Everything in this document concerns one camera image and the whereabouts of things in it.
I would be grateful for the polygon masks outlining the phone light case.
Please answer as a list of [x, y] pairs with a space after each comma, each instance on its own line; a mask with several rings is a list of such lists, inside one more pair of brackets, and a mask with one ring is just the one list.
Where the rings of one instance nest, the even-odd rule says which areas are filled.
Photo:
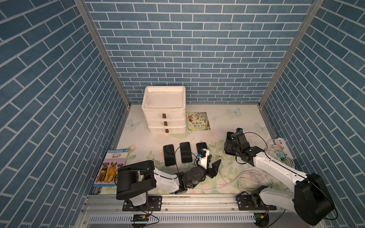
[[226, 141], [224, 143], [224, 149], [223, 150], [228, 155], [232, 155], [232, 156], [235, 155], [234, 145], [233, 145], [232, 138], [231, 138], [230, 135], [227, 136], [227, 138], [226, 138]]
[[189, 142], [180, 143], [180, 153], [182, 163], [190, 163], [193, 161], [191, 146]]

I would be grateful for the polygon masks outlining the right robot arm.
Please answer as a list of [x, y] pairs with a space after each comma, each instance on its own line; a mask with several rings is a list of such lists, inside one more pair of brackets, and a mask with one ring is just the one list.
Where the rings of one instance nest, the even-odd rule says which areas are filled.
[[306, 174], [269, 156], [257, 146], [250, 146], [241, 128], [228, 132], [224, 144], [228, 155], [240, 158], [245, 164], [259, 168], [282, 182], [288, 191], [275, 190], [267, 185], [254, 189], [249, 202], [257, 210], [269, 210], [276, 206], [295, 212], [304, 222], [315, 226], [337, 212], [323, 179], [316, 173]]

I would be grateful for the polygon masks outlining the colourful children's picture book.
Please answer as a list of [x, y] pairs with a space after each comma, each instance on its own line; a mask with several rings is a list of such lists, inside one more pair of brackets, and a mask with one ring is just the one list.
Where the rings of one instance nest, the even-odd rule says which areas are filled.
[[206, 112], [190, 112], [186, 113], [186, 117], [189, 132], [211, 130]]

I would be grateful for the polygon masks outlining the white power strip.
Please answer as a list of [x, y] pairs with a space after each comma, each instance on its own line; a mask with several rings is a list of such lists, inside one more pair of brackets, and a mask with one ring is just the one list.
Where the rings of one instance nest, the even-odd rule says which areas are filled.
[[283, 138], [279, 137], [279, 138], [273, 139], [273, 143], [275, 145], [279, 145], [286, 156], [293, 158], [290, 148]]

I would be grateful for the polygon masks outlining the small black controller board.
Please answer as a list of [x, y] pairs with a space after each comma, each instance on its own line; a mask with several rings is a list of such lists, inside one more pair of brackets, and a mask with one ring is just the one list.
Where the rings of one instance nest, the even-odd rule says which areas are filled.
[[149, 222], [149, 216], [145, 214], [134, 214], [132, 219], [132, 223], [148, 223]]

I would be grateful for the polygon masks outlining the white three-drawer storage box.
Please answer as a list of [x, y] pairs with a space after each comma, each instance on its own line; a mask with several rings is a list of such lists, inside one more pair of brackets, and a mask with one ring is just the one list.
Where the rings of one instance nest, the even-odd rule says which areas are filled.
[[147, 127], [152, 134], [186, 132], [186, 88], [184, 86], [147, 86], [142, 102]]

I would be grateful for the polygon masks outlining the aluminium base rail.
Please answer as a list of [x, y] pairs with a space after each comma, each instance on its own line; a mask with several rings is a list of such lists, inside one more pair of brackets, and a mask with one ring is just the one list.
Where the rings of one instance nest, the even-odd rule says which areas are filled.
[[[162, 194], [158, 213], [259, 213], [264, 210], [254, 209], [236, 201], [236, 194]], [[115, 195], [89, 195], [81, 214], [127, 214], [123, 211], [123, 200]]]

